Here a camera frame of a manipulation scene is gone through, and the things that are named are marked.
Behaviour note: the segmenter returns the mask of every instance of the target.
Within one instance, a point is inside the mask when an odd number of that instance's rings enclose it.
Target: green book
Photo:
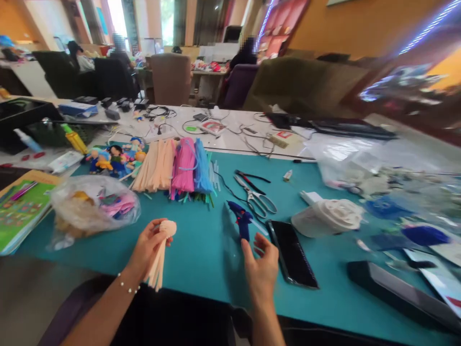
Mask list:
[[[0,256],[12,254],[49,210],[49,193],[55,185],[38,183],[18,200],[10,200],[30,183],[23,180],[0,204]]]

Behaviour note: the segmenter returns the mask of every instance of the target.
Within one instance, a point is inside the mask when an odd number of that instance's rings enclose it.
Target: floor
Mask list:
[[[2,345],[35,346],[67,296],[98,274],[21,256],[0,258]],[[249,346],[234,332],[236,346]]]

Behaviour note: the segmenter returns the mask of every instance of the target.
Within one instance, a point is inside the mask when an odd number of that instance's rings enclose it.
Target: woman's left hand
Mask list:
[[[144,281],[145,275],[154,262],[157,248],[166,238],[166,235],[159,231],[160,224],[165,220],[167,219],[155,219],[149,222],[139,235],[133,254],[124,269],[124,272],[128,272],[130,276],[134,277],[139,282]],[[172,241],[173,238],[168,238],[166,240],[166,246],[171,246]]]

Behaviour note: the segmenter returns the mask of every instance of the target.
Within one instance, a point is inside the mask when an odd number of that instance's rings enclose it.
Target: white container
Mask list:
[[[359,229],[363,211],[347,199],[323,199],[293,215],[291,223],[302,235],[319,238]]]

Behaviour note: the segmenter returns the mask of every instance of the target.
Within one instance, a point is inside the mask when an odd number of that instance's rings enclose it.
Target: green basket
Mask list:
[[[68,124],[85,143],[88,145],[97,132],[97,127],[94,125]],[[66,138],[66,133],[57,123],[35,123],[30,124],[27,128],[32,133],[38,144],[49,147],[71,147],[72,144]]]

